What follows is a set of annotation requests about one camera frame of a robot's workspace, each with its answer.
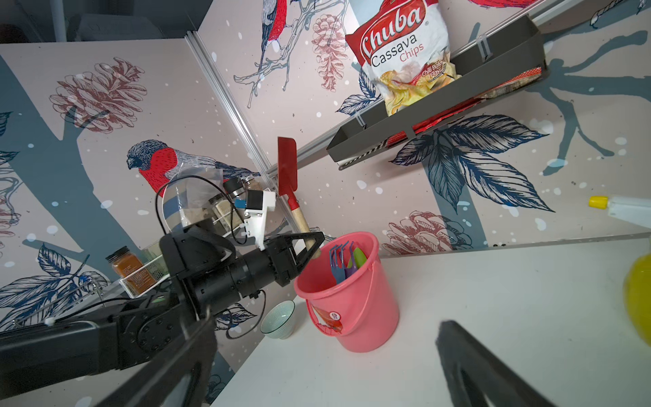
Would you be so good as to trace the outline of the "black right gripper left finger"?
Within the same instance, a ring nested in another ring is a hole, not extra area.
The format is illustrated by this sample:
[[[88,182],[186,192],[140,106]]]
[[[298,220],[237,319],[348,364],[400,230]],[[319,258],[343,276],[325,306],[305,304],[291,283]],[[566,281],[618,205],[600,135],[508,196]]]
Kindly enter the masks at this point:
[[[143,365],[99,406],[200,406],[217,349],[212,318],[127,316],[98,328],[99,372]]]

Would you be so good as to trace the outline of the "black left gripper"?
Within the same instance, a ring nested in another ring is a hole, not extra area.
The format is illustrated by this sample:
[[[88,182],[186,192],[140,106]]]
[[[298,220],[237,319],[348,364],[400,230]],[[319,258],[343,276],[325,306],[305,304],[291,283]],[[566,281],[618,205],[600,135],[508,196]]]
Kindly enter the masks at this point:
[[[304,245],[296,251],[295,243]],[[312,260],[325,242],[323,232],[281,234],[237,259],[231,266],[231,277],[241,297],[255,296],[271,283],[287,286]]]

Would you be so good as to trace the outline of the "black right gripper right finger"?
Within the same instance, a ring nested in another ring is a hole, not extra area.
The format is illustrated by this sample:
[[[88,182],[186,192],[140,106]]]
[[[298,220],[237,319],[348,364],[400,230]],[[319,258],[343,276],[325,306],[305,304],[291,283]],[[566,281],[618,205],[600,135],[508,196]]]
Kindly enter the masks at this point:
[[[552,405],[458,322],[441,322],[436,344],[454,406]]]

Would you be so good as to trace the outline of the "blue hand fork yellow handle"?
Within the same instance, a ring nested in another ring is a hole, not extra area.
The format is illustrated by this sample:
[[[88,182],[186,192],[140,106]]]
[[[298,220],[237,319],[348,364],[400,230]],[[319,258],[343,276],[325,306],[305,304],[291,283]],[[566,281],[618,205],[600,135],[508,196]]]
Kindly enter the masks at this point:
[[[346,279],[346,267],[344,252],[348,244],[337,244],[329,251],[329,260],[332,276],[336,284],[340,284]]]

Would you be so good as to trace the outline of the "purple rake pink handle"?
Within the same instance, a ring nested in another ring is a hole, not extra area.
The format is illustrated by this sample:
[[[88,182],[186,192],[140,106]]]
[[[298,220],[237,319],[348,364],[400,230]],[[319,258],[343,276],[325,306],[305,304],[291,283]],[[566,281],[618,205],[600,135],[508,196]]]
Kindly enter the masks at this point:
[[[347,262],[347,265],[344,267],[344,273],[346,279],[350,278],[358,270],[354,251],[355,251],[354,243],[350,243],[348,245],[349,260]]]

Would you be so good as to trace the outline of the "green trowel yellow handle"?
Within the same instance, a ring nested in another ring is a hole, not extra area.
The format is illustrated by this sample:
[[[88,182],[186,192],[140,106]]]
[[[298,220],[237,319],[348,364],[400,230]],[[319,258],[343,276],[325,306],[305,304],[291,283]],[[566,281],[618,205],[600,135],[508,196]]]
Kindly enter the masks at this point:
[[[365,264],[366,261],[367,261],[367,257],[366,257],[366,255],[364,254],[364,252],[363,252],[359,247],[356,247],[356,248],[353,250],[353,254],[352,254],[352,256],[353,256],[354,268],[355,268],[356,270],[358,270],[358,269],[360,269],[361,267],[363,267],[364,264]]]

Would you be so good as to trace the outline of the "red shovel wooden handle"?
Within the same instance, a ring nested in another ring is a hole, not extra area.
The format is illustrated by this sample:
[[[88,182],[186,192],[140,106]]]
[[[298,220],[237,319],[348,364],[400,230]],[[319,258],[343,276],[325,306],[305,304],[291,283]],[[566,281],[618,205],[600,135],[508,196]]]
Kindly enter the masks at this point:
[[[288,198],[288,205],[298,230],[303,233],[310,232],[295,195],[298,189],[298,149],[296,141],[290,137],[278,137],[277,149],[279,195]]]

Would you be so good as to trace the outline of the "yellow spray bottle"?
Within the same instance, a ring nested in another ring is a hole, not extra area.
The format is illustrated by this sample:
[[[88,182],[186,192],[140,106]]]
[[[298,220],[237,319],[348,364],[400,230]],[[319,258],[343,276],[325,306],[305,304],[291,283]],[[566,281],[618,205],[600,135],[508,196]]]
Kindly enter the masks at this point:
[[[639,227],[650,228],[650,200],[620,196],[593,196],[588,206]],[[634,261],[623,283],[623,299],[637,335],[650,345],[650,253]]]

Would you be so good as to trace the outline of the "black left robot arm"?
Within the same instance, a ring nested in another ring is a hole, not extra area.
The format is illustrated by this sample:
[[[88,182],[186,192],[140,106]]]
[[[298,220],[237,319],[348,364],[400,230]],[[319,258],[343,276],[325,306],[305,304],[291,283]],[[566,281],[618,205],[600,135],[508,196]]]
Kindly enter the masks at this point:
[[[204,221],[167,234],[160,247],[168,293],[3,333],[1,396],[135,367],[104,405],[200,406],[217,350],[217,316],[271,283],[288,285],[324,240],[322,232],[282,234],[238,255]]]

